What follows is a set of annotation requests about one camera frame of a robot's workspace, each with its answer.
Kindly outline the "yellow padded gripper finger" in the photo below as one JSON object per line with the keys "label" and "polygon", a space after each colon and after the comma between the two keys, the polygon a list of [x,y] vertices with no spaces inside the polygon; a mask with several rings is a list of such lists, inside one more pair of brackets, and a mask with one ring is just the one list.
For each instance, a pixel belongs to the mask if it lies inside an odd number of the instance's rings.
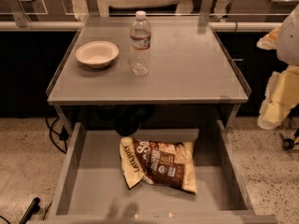
{"label": "yellow padded gripper finger", "polygon": [[266,50],[276,49],[279,32],[280,32],[280,26],[276,27],[267,35],[260,38],[259,41],[257,42],[257,47],[259,49],[266,49]]}
{"label": "yellow padded gripper finger", "polygon": [[281,73],[273,72],[264,95],[257,123],[262,129],[273,130],[299,104],[299,66],[289,65]]}

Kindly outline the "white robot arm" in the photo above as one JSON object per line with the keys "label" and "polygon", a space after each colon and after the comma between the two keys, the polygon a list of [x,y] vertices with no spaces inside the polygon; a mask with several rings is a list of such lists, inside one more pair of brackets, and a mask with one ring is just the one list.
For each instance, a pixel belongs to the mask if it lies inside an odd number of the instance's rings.
{"label": "white robot arm", "polygon": [[288,66],[268,79],[261,104],[258,125],[273,130],[299,104],[299,5],[284,22],[257,42],[260,49],[275,49]]}

